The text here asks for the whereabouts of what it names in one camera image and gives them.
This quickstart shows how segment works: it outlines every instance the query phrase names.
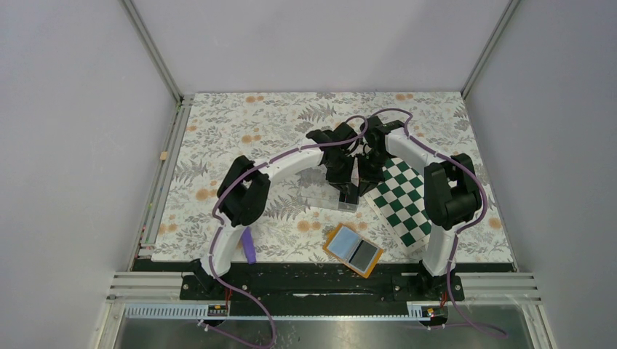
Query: green and white checkerboard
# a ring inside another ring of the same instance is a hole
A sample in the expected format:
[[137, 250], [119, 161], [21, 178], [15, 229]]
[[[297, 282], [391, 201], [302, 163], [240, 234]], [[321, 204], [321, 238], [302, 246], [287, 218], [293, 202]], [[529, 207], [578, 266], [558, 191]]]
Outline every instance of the green and white checkerboard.
[[386, 181], [368, 192], [376, 212], [412, 252], [429, 242], [431, 223], [424, 210], [424, 183], [403, 160], [394, 158], [383, 168]]

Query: leaf pattern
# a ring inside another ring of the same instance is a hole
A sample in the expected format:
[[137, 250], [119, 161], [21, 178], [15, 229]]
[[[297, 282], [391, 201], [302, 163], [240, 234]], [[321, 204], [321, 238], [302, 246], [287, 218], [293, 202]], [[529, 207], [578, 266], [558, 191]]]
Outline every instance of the leaf pattern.
[[[210, 212], [216, 190], [233, 160], [269, 159], [289, 149], [313, 129], [332, 129], [356, 114], [404, 108], [414, 119], [410, 131], [444, 153], [467, 153], [488, 195], [489, 212], [479, 225], [461, 235], [459, 262], [512, 261], [509, 245], [467, 110], [457, 92], [430, 93], [200, 93], [191, 108], [182, 147], [165, 203], [162, 229], [152, 255], [157, 261], [190, 261], [206, 253], [218, 222]], [[403, 119], [384, 113], [384, 122]], [[359, 122], [355, 121], [358, 130]], [[340, 222], [384, 248], [382, 262], [412, 262], [424, 249], [408, 252], [389, 225], [384, 225], [363, 198], [357, 212], [310, 207], [300, 192], [324, 195], [325, 168], [307, 169], [273, 185], [266, 210], [252, 225], [261, 262], [336, 262], [322, 246]], [[234, 261], [245, 261], [237, 248]]]

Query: purple marker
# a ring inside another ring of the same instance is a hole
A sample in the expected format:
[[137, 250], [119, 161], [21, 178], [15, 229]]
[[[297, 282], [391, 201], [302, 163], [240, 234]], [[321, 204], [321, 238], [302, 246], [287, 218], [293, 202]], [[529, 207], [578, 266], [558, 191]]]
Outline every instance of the purple marker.
[[255, 264], [257, 262], [257, 258], [255, 257], [255, 245], [253, 244], [252, 236], [250, 235], [250, 227], [244, 229], [241, 239], [244, 255], [247, 256], [248, 263]]

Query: white wall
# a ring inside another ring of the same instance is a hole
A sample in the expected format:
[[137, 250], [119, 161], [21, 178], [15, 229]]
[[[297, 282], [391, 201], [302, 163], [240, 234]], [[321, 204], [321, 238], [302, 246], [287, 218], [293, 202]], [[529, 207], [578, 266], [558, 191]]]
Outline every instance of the white wall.
[[173, 101], [117, 1], [3, 1], [0, 348], [85, 348]]
[[508, 0], [135, 0], [181, 91], [460, 91]]
[[617, 2], [523, 1], [467, 101], [559, 348], [614, 348]]

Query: green square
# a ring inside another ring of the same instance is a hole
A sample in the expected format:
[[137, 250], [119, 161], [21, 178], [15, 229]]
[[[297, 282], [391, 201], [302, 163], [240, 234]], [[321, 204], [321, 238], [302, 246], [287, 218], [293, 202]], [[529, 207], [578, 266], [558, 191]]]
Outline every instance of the green square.
[[385, 205], [388, 204], [388, 202], [383, 198], [383, 196], [379, 196], [378, 198], [375, 198], [373, 202], [375, 202], [375, 205], [377, 205], [377, 207], [379, 208], [384, 207]]
[[394, 193], [394, 195], [396, 195], [397, 198], [400, 198], [401, 196], [405, 195], [405, 191], [401, 187], [396, 187], [392, 189], [392, 193]]
[[430, 222], [424, 222], [422, 224], [420, 224], [420, 229], [426, 234], [429, 235], [431, 233], [431, 223]]
[[420, 210], [418, 209], [416, 205], [409, 205], [405, 207], [405, 209], [407, 210], [410, 216], [413, 216], [414, 214], [420, 212]]
[[380, 185], [377, 186], [377, 190], [380, 193], [385, 194], [385, 193], [388, 193], [390, 191], [390, 188], [388, 188], [388, 186], [385, 185], [385, 184], [380, 184]]
[[409, 165], [406, 162], [401, 161], [397, 164], [397, 167], [401, 170], [401, 172], [405, 172], [409, 169]]
[[397, 225], [401, 224], [401, 219], [399, 218], [399, 216], [397, 216], [396, 213], [388, 217], [387, 220], [392, 227], [396, 227]]
[[415, 239], [413, 238], [413, 236], [411, 236], [410, 233], [406, 233], [405, 235], [401, 236], [401, 240], [406, 247], [413, 245], [413, 243], [415, 242]]
[[390, 203], [390, 207], [392, 207], [393, 211], [398, 212], [403, 209], [403, 204], [401, 204], [401, 201], [394, 200]]
[[407, 178], [405, 177], [405, 175], [404, 175], [404, 174], [398, 174], [398, 175], [394, 178], [394, 180], [396, 180], [396, 181], [397, 181], [397, 183], [399, 183], [399, 184], [403, 184], [403, 183], [407, 182]]
[[413, 220], [413, 218], [407, 218], [407, 220], [405, 220], [403, 222], [403, 225], [409, 230], [412, 231], [414, 229], [416, 229], [418, 227], [418, 224], [415, 223], [415, 220]]
[[414, 188], [422, 186], [422, 181], [418, 177], [412, 178], [409, 182], [411, 183], [411, 185], [413, 185]]
[[408, 194], [411, 198], [411, 201], [416, 202], [422, 198], [422, 195], [417, 190], [412, 190], [411, 193]]

